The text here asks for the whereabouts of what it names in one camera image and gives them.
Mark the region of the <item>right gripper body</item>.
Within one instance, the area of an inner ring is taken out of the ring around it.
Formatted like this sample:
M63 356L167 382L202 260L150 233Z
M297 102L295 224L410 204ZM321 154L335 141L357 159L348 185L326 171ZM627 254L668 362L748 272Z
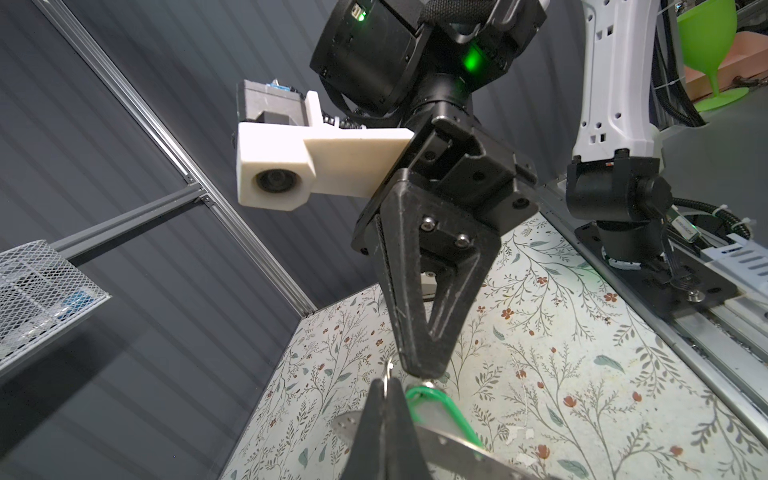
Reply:
M403 240L501 237L538 212L520 188L536 180L512 149L464 113L416 113L387 179L383 232Z

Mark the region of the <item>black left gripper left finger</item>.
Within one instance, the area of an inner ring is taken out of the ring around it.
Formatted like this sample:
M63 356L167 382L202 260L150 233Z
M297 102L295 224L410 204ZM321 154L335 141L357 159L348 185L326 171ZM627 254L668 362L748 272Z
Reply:
M342 480L384 478L386 390L383 379L371 383Z

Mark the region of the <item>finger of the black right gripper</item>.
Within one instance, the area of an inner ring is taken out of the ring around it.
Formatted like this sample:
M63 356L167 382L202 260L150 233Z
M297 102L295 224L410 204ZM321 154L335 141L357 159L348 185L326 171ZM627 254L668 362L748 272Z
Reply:
M414 220L398 203L369 203L352 246L373 262L403 369L414 370Z
M465 319L498 251L500 237L414 240L414 370L447 370Z

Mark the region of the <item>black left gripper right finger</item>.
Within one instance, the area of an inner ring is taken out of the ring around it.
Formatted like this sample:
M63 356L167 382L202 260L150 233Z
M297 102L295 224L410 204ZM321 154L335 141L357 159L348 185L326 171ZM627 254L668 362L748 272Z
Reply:
M402 384L392 377L385 386L385 478L431 479Z

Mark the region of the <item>key with green tag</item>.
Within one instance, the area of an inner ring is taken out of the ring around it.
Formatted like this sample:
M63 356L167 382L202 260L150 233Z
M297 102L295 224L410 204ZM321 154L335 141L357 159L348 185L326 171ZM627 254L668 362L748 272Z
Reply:
M458 436L484 448L462 411L442 390L432 384L412 385L406 389L405 399L415 423Z

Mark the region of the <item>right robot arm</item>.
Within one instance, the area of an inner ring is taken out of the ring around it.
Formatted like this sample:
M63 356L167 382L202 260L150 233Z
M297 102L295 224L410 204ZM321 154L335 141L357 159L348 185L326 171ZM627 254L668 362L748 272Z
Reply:
M535 214L538 174L563 173L569 215L616 268L690 285L650 119L659 1L578 1L562 67L528 52L545 1L340 1L311 57L330 100L413 137L355 226L411 375L447 369L504 234Z

